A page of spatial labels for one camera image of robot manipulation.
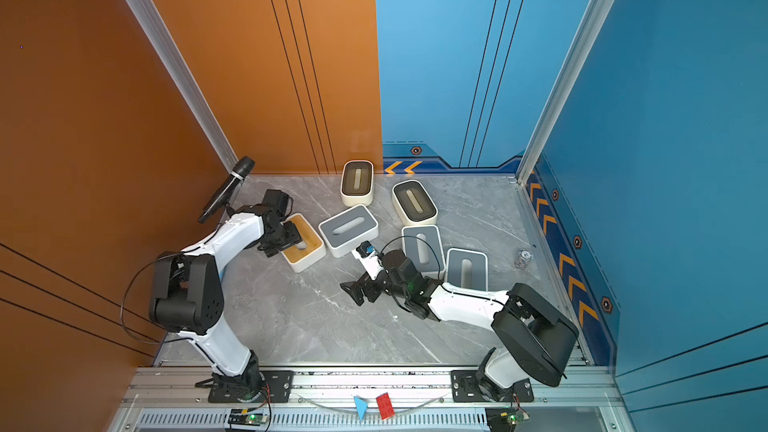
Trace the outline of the bamboo lid tissue box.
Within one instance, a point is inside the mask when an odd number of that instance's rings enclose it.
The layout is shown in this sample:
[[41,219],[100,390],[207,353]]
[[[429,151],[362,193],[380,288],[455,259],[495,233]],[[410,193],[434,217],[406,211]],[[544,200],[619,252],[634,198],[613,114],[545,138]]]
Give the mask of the bamboo lid tissue box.
[[301,241],[281,254],[295,273],[301,273],[326,256],[325,242],[301,213],[289,216],[287,223],[296,226]]

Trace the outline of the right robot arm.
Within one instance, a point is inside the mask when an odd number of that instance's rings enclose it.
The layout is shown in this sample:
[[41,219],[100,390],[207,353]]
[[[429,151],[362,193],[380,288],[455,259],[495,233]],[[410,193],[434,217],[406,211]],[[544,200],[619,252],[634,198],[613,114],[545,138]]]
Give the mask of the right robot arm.
[[470,387],[491,402],[531,402],[531,382],[557,387],[579,330],[525,283],[508,291],[477,291],[419,272],[400,249],[380,253],[365,242],[353,251],[365,272],[340,288],[359,306],[391,297],[422,320],[468,324],[493,332],[501,347],[486,353]]

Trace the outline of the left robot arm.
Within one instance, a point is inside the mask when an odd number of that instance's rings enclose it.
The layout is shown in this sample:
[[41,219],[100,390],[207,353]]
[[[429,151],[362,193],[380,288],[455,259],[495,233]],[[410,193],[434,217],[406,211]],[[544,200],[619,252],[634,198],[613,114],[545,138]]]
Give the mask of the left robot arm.
[[211,366],[211,377],[197,384],[210,390],[211,402],[267,399],[268,385],[254,351],[245,346],[224,317],[222,273],[242,251],[255,247],[272,257],[302,238],[287,220],[293,199],[269,189],[256,205],[237,210],[211,234],[154,263],[150,321],[190,342]]

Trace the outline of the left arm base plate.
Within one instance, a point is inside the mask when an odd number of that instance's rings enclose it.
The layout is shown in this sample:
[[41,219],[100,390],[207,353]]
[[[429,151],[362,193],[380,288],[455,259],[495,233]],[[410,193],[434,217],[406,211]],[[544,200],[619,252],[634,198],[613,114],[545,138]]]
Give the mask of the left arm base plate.
[[285,404],[289,402],[293,379],[291,370],[272,370],[262,372],[257,385],[243,385],[234,377],[214,374],[197,386],[209,385],[209,403]]

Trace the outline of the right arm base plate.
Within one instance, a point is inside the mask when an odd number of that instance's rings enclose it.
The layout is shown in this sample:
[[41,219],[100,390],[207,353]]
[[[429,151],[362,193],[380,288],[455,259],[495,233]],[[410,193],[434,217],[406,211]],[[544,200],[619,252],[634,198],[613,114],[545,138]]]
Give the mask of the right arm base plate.
[[532,403],[535,400],[529,379],[502,388],[479,371],[453,370],[450,377],[452,397],[456,403],[483,401],[517,404]]

